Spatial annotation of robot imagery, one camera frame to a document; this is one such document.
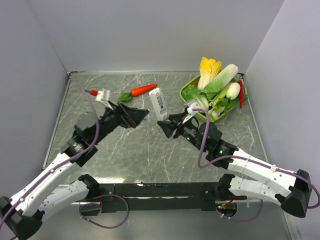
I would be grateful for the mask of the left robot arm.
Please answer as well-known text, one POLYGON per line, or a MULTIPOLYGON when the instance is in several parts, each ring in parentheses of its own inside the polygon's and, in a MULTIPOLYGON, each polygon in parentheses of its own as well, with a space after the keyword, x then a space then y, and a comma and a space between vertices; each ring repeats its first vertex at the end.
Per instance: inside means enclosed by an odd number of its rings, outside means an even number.
POLYGON ((20 240, 32 237, 51 215, 73 202, 95 200, 99 183, 90 175, 81 176, 66 188, 59 184, 80 169, 98 151, 97 144, 117 127, 136 128, 149 114, 147 109, 108 103, 99 117, 93 109, 82 114, 72 137, 32 182, 11 197, 1 197, 1 224, 6 224, 20 240))

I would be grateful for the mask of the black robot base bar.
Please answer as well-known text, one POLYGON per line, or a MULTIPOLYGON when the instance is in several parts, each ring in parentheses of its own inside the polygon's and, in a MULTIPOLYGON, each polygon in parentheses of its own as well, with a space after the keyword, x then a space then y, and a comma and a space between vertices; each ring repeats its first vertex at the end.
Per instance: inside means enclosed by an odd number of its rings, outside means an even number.
POLYGON ((101 203, 102 213, 126 211, 126 205, 114 194, 124 198, 130 211, 189 210, 215 211, 216 203, 246 200, 246 196, 235 196, 218 182, 177 183, 103 183, 95 196, 78 203, 101 203))

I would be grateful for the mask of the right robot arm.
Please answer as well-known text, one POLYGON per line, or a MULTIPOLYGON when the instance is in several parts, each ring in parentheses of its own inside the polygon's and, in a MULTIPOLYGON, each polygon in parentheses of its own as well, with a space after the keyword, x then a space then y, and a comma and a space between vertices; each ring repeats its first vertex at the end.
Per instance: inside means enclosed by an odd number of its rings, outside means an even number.
POLYGON ((220 179, 218 193, 223 199, 257 198, 280 206, 292 216, 306 216, 312 193, 308 172, 286 170, 259 160, 224 141, 213 122, 194 125, 186 112, 171 114, 157 124, 167 138, 182 136, 200 152, 206 152, 210 164, 240 174, 226 174, 220 179))

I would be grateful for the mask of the white remote control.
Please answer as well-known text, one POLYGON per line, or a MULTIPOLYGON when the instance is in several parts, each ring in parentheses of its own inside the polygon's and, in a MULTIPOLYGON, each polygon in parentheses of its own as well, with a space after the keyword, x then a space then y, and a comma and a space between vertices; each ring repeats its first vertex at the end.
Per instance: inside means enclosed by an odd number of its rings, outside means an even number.
POLYGON ((166 121, 169 119, 169 112, 162 90, 157 87, 149 92, 149 98, 151 100, 154 112, 158 121, 166 121))

